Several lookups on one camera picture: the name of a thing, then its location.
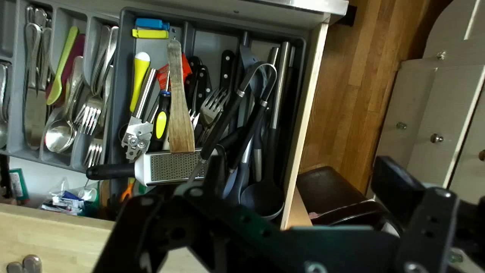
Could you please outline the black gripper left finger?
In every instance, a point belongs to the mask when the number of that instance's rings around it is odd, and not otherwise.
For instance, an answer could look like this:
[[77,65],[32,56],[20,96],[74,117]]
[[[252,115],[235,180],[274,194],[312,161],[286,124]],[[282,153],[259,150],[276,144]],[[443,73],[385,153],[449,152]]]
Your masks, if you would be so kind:
[[92,273],[158,273],[168,253],[186,249],[212,270],[211,196],[138,196],[127,200]]

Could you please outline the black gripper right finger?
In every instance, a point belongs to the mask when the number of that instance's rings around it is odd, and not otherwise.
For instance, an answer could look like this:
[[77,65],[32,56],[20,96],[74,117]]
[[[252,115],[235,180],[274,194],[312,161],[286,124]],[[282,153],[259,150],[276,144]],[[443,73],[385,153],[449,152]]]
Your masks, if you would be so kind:
[[402,237],[397,273],[446,273],[456,231],[458,197],[427,188]]

